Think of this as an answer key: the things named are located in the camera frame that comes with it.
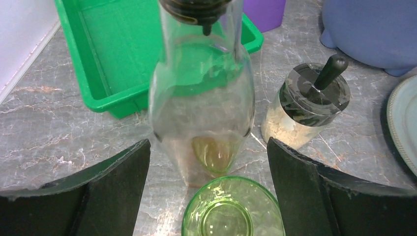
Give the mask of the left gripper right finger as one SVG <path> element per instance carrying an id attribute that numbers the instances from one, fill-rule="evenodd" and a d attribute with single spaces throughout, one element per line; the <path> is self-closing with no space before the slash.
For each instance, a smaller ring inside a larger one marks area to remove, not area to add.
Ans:
<path id="1" fill-rule="evenodd" d="M 415 190 L 349 175 L 274 138 L 267 153 L 287 235 L 416 235 Z"/>

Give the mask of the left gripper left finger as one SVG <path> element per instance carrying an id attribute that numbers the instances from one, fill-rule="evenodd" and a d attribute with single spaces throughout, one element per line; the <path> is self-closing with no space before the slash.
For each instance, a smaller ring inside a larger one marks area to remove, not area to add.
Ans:
<path id="1" fill-rule="evenodd" d="M 145 139 L 36 189 L 0 193 L 3 236 L 130 236 L 150 163 Z"/>

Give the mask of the glass oil bottle amber residue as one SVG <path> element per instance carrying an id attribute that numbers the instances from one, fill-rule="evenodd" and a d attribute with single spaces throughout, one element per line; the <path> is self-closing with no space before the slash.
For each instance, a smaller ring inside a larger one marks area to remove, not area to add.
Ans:
<path id="1" fill-rule="evenodd" d="M 162 54 L 149 89 L 153 133 L 184 183 L 228 173 L 254 122 L 240 0 L 160 0 Z"/>

